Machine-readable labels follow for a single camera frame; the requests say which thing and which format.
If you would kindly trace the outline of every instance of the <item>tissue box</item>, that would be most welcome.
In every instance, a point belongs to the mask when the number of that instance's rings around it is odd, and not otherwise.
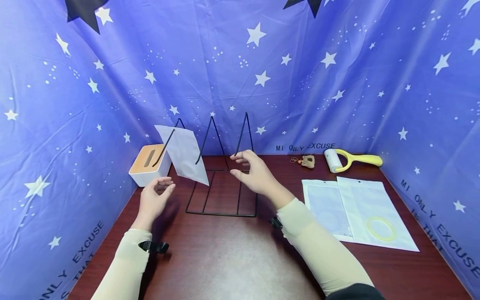
[[[162,154],[159,162],[153,167],[153,164],[162,153],[163,148],[163,144],[156,144],[143,146],[140,150],[140,153],[128,172],[139,187],[145,187],[157,177],[168,176],[172,161],[167,151]]]

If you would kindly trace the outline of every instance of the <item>keychain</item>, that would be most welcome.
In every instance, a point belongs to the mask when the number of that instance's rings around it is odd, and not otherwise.
[[[298,163],[299,165],[302,165],[302,166],[307,167],[309,169],[313,169],[315,167],[315,157],[313,155],[302,156],[302,159],[292,157],[290,159],[290,162],[291,163]]]

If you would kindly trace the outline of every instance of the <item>hand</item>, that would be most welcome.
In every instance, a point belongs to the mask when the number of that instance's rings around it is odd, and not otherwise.
[[[264,161],[252,150],[238,152],[237,155],[230,156],[230,159],[244,166],[250,166],[248,174],[237,169],[231,170],[230,173],[253,192],[269,197],[280,185]]]
[[[174,189],[175,184],[171,177],[156,178],[145,186],[140,194],[140,208],[132,228],[150,231]]]
[[[295,196],[273,177],[264,161],[252,150],[239,152],[230,156],[230,159],[250,166],[248,174],[236,169],[230,170],[230,173],[253,192],[269,198],[275,209],[278,210],[295,199]]]

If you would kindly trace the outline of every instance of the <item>white paper sheet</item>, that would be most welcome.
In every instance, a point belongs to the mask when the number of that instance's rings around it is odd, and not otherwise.
[[[305,204],[337,239],[419,251],[383,183],[343,177],[302,183]]]
[[[197,139],[193,131],[163,125],[155,125],[155,128],[164,143],[167,142],[172,130],[175,129],[168,142],[167,152],[172,159],[172,164],[177,174],[208,186],[209,183],[204,161],[200,157],[198,164],[195,164],[200,154],[200,149],[198,148]]]

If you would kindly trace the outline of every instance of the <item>blue fabric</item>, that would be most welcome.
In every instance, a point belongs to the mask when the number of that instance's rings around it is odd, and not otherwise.
[[[313,2],[102,0],[71,22],[61,0],[4,3],[0,299],[68,296],[155,124],[201,142],[215,115],[231,154],[245,112],[259,154],[380,155],[480,297],[479,0]]]

